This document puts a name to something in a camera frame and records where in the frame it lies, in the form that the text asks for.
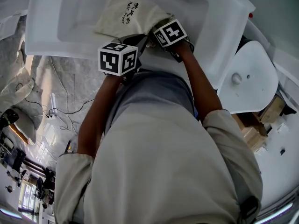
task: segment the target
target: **white tray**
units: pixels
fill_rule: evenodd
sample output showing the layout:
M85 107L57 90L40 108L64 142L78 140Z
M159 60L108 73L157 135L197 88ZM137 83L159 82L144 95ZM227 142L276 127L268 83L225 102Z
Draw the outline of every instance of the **white tray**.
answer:
M30 0L26 53L97 60L97 48L112 40L93 32L109 1ZM213 87L219 88L255 7L248 0L153 1L179 19L195 44L201 67ZM145 69L173 72L188 80L184 66L158 49L146 49L141 62Z

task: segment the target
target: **white cloth bag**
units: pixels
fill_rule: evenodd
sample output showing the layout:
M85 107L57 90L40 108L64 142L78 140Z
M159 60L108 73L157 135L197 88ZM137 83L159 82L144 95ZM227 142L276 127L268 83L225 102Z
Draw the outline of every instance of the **white cloth bag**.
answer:
M111 0L96 25L95 32L117 38L146 34L160 21L171 18L149 0Z

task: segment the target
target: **white plastic basin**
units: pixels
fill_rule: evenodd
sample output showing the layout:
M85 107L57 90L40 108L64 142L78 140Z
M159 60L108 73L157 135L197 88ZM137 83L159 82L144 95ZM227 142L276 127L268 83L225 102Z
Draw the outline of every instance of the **white plastic basin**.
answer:
M26 53L97 60L97 48L111 37L93 29L110 0L30 0L26 25ZM234 57L248 14L248 0L153 0L182 23L194 54L215 89ZM173 72L188 80L186 70L158 49L141 56L145 69Z
M232 75L241 81L234 84ZM262 45L246 43L236 53L218 96L224 109L233 113L258 112L273 99L278 86L276 70Z

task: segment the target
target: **marble floor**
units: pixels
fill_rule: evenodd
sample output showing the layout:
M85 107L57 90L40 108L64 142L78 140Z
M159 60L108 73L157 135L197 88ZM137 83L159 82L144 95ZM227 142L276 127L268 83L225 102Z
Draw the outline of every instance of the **marble floor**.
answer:
M3 133L8 135L17 147L22 148L28 158L55 169L56 160L64 152L69 140L71 149L76 150L77 133L92 101L78 110L84 102L94 99L105 75L98 71L97 62L89 60L26 56L25 25L26 22L19 23L14 36L0 41L0 91L20 69L14 62L17 51L21 48L26 61L25 67L35 80L35 86L26 99L38 102L41 106L26 100L15 106L34 122L37 142L35 145L27 145L9 128L5 128ZM58 118L49 120L46 114L48 115L53 107L57 108Z

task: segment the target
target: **beige shirt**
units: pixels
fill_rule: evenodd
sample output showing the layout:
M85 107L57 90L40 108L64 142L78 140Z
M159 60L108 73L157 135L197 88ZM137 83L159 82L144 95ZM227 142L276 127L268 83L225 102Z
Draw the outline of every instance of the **beige shirt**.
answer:
M58 159L57 223L72 221L76 208L86 224L236 223L240 208L222 156L261 200L259 167L229 112L213 111L201 125L180 105L132 104L95 160Z

